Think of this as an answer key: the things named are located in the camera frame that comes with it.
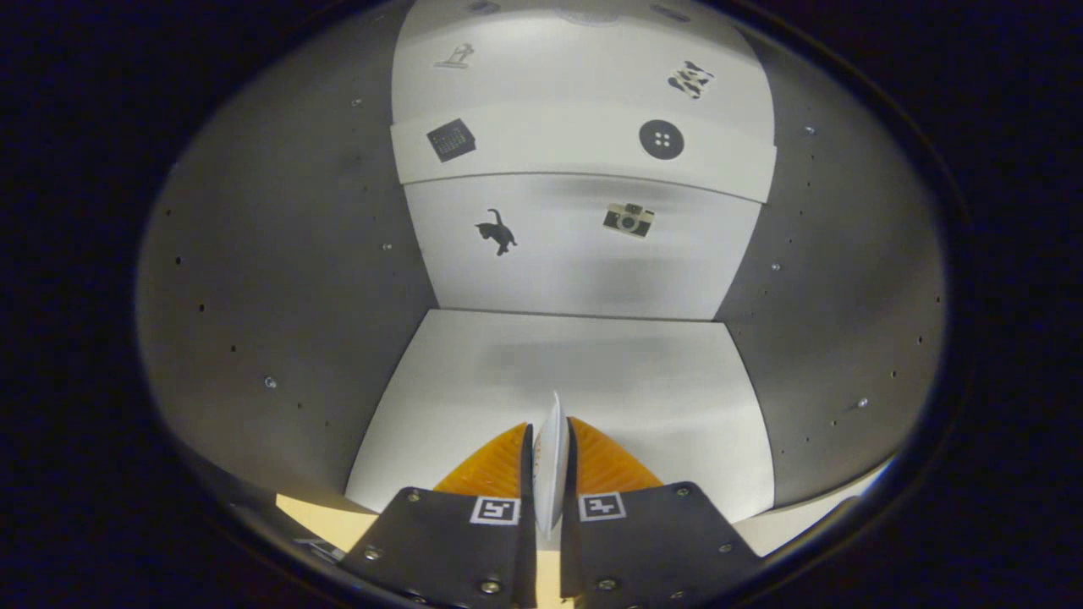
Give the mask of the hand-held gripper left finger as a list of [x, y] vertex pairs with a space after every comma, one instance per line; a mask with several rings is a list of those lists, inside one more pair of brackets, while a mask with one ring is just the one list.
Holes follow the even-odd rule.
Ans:
[[533, 439], [516, 425], [433, 489], [402, 488], [339, 567], [434, 608], [535, 608]]

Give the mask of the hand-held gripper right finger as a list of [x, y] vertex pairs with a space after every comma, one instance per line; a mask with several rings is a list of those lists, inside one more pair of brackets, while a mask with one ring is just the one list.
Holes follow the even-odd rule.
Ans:
[[762, 559], [694, 482], [662, 483], [576, 417], [560, 539], [560, 595], [575, 608], [731, 601]]

